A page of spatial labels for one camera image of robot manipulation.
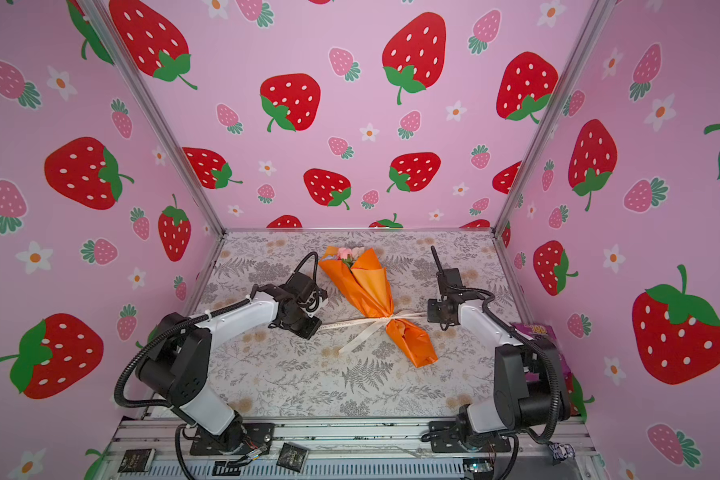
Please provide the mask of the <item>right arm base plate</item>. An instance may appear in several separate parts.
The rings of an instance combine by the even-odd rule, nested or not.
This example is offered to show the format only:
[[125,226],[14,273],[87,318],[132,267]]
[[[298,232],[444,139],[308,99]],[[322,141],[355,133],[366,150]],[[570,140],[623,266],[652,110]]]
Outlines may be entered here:
[[481,434],[476,442],[464,440],[455,420],[431,421],[420,441],[428,443],[434,453],[510,453],[511,442],[495,433]]

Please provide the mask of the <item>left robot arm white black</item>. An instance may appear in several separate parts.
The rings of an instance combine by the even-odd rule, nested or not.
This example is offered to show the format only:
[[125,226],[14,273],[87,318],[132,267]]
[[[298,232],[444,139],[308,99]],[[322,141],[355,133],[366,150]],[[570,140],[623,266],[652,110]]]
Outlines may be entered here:
[[245,299],[196,317],[170,314],[120,374],[113,398],[124,408],[164,407],[219,442],[242,436],[240,415],[209,381],[212,353],[260,326],[311,339],[327,291],[300,272],[281,285],[255,285]]

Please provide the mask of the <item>left aluminium corner post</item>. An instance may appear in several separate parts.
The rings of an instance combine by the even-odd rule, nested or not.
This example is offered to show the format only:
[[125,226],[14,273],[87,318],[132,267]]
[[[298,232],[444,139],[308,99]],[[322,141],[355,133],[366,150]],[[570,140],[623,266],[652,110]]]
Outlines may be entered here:
[[133,62],[125,43],[119,37],[108,13],[107,3],[105,1],[82,0],[80,4],[210,229],[215,236],[223,238],[226,229],[205,194],[205,190],[196,178],[170,125],[166,122],[159,104],[145,84],[142,72]]

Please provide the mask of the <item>black square tag middle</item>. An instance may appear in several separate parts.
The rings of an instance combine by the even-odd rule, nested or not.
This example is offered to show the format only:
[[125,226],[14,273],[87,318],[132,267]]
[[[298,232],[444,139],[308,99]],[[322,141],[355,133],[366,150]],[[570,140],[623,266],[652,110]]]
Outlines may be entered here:
[[280,449],[276,465],[295,473],[304,471],[309,450],[293,443],[284,443]]

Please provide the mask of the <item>black square tag left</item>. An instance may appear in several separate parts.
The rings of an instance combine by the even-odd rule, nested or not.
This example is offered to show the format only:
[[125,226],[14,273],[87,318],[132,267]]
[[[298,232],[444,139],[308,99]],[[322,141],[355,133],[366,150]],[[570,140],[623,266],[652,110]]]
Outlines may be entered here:
[[129,449],[118,466],[119,473],[147,473],[152,466],[155,449]]

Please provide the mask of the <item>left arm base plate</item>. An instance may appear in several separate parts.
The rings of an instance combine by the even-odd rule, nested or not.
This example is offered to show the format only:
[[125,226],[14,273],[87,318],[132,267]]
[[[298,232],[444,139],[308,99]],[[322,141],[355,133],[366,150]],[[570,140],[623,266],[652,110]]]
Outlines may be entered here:
[[192,456],[247,456],[251,453],[268,455],[274,437],[274,423],[232,423],[219,435],[212,435],[202,427],[192,440]]

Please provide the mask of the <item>white ribbon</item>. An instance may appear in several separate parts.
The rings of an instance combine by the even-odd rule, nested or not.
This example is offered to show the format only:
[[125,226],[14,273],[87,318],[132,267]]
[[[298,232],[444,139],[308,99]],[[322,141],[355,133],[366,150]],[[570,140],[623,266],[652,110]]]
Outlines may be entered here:
[[392,320],[411,321],[426,319],[426,317],[427,314],[422,311],[402,310],[387,317],[366,317],[324,324],[319,327],[318,332],[323,333],[332,330],[364,326],[364,329],[359,334],[357,334],[351,341],[349,341],[346,345],[339,349],[340,354],[351,353],[355,348],[362,345],[368,338],[370,338],[376,331],[378,331],[382,327],[385,327]]

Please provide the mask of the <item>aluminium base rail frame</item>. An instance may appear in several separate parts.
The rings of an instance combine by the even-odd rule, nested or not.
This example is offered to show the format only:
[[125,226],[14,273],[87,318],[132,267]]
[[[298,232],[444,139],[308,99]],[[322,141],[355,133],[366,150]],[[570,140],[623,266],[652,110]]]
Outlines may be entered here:
[[[177,440],[179,420],[123,421],[98,461],[94,479],[605,479],[604,461],[578,420],[557,426],[553,442],[571,444],[576,458],[553,465],[546,446],[519,435],[510,453],[434,453],[420,441],[431,421],[443,417],[297,418],[256,417],[274,423],[268,455],[236,468],[235,457],[192,456],[190,443]],[[276,465],[284,443],[309,450],[302,473]],[[155,449],[147,473],[119,473],[129,449]]]

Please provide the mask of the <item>right aluminium corner post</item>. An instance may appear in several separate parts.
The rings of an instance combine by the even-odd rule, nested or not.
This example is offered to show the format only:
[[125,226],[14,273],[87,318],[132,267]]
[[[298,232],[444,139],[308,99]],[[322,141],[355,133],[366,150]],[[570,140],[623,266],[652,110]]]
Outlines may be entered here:
[[492,233],[495,238],[500,237],[506,224],[510,221],[519,196],[532,175],[535,164],[541,157],[550,139],[552,130],[557,125],[562,114],[564,101],[576,86],[579,76],[615,6],[616,1],[614,0],[598,0],[592,3],[579,37],[574,43],[565,67],[560,74],[559,82],[552,95],[552,99],[545,108],[545,113],[540,120],[540,124],[532,136],[531,143],[520,164],[518,174],[510,189],[505,205],[500,212],[496,224],[492,227]]

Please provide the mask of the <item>orange wrapping paper sheet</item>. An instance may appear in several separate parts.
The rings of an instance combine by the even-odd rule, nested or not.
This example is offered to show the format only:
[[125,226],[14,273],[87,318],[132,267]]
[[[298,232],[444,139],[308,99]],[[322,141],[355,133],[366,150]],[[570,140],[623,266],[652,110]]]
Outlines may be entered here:
[[[354,265],[348,267],[336,258],[338,249],[339,247],[327,248],[318,265],[342,296],[362,314],[360,318],[387,317],[402,311],[395,309],[387,270],[374,250],[365,249]],[[385,330],[393,343],[417,368],[438,361],[429,334],[419,326],[423,320],[425,319],[392,320],[378,330]]]

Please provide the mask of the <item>pink fake rose stem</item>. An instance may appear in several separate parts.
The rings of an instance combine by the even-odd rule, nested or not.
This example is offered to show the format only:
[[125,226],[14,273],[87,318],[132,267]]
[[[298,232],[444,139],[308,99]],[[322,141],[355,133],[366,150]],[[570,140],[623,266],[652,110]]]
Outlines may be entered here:
[[341,247],[337,251],[336,258],[346,264],[348,267],[352,267],[354,263],[363,255],[364,252],[365,249],[363,247]]

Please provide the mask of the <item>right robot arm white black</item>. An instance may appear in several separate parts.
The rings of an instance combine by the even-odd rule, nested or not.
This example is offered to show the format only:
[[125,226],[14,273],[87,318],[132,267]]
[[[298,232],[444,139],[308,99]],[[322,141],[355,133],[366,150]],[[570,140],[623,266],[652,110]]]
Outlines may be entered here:
[[459,442],[476,450],[493,437],[524,433],[549,444],[571,415],[557,347],[502,320],[491,309],[495,295],[465,286],[458,269],[440,267],[437,283],[440,297],[428,301],[427,320],[443,331],[462,327],[494,349],[492,398],[460,408],[451,428]]

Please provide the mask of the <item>floral patterned table mat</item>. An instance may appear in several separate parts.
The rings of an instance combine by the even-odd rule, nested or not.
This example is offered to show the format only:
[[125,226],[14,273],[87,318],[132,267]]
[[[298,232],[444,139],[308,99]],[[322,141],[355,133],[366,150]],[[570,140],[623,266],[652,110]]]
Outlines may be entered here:
[[[494,293],[492,309],[504,321],[520,319],[487,230],[232,233],[200,308],[232,304],[256,284],[281,284],[295,268],[311,273],[308,253],[323,253],[330,246],[373,249],[387,271],[399,311],[423,313],[438,294],[436,272],[445,267],[458,269],[465,285]],[[465,328],[442,330],[420,319],[438,357],[422,368],[384,331],[348,350],[362,331],[360,313],[327,276],[320,275],[318,282],[328,299],[319,313],[322,328],[313,338],[260,326],[212,353],[210,383],[243,416],[451,416],[463,405],[491,397],[494,351]]]

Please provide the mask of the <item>black square tag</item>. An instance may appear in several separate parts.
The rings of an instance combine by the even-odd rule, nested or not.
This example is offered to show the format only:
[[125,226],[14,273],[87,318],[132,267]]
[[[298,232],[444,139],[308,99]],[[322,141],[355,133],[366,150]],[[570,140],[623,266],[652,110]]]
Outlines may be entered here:
[[293,443],[284,443],[280,449],[276,465],[295,473],[304,471],[309,450]]
[[152,466],[155,449],[129,449],[118,466],[119,473],[147,473]]

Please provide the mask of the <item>aluminium corner post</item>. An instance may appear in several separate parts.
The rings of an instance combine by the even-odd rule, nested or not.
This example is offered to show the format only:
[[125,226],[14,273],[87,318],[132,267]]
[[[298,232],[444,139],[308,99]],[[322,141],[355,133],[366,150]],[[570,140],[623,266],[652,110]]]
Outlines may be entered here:
[[119,37],[108,13],[107,3],[105,1],[82,0],[80,4],[210,229],[215,236],[223,238],[226,229],[205,194],[205,190],[196,178],[170,125],[166,122],[159,104],[145,84],[142,72],[133,62],[125,43]]
[[540,124],[532,136],[531,143],[520,164],[518,174],[510,189],[505,205],[500,212],[496,224],[492,227],[492,233],[495,238],[500,237],[506,224],[510,221],[519,196],[532,175],[535,164],[541,157],[550,139],[552,130],[557,125],[562,114],[564,101],[576,86],[579,76],[615,6],[616,1],[614,0],[598,0],[592,3],[579,37],[574,43],[565,67],[560,74],[559,82],[552,95],[552,99],[545,108],[545,113],[540,120]]

